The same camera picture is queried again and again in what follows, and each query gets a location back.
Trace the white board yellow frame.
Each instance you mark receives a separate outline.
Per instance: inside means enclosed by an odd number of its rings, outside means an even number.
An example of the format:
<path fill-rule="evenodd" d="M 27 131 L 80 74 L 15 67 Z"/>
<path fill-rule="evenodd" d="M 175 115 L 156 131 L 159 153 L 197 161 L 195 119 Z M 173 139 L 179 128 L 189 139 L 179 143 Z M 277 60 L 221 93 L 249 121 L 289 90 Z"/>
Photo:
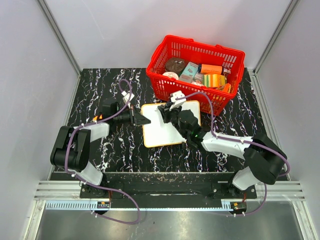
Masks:
<path fill-rule="evenodd" d="M 159 106 L 165 103 L 144 104 L 141 107 L 141 113 L 150 120 L 149 124 L 142 126 L 143 142 L 147 148 L 155 148 L 169 145 L 186 143 L 175 127 L 171 123 L 164 123 Z"/>

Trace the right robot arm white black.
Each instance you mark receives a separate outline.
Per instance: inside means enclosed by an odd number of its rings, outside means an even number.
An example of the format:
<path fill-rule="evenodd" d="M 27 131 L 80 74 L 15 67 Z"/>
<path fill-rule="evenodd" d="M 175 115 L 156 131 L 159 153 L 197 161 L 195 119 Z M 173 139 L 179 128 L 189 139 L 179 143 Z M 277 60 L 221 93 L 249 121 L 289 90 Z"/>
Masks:
<path fill-rule="evenodd" d="M 191 110 L 166 103 L 157 107 L 165 124 L 171 124 L 190 147 L 219 152 L 245 160 L 246 167 L 237 171 L 227 186 L 228 194 L 239 198 L 249 187 L 273 185 L 281 175 L 286 155 L 265 134 L 235 137 L 212 133 L 198 124 Z"/>

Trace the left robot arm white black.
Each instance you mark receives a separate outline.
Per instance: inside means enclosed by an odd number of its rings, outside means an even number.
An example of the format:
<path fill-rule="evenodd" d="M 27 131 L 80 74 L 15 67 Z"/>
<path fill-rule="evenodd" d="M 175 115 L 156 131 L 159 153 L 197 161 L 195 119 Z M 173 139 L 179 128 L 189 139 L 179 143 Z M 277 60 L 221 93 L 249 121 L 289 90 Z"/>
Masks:
<path fill-rule="evenodd" d="M 90 162 L 91 143 L 107 137 L 112 127 L 119 124 L 142 126 L 151 123 L 132 104 L 120 108 L 119 102 L 105 100 L 99 107 L 98 114 L 90 123 L 74 132 L 71 126 L 62 126 L 50 155 L 50 163 L 66 172 L 79 176 L 91 184 L 91 192 L 98 198 L 107 195 L 108 185 L 103 182 L 106 177 Z"/>

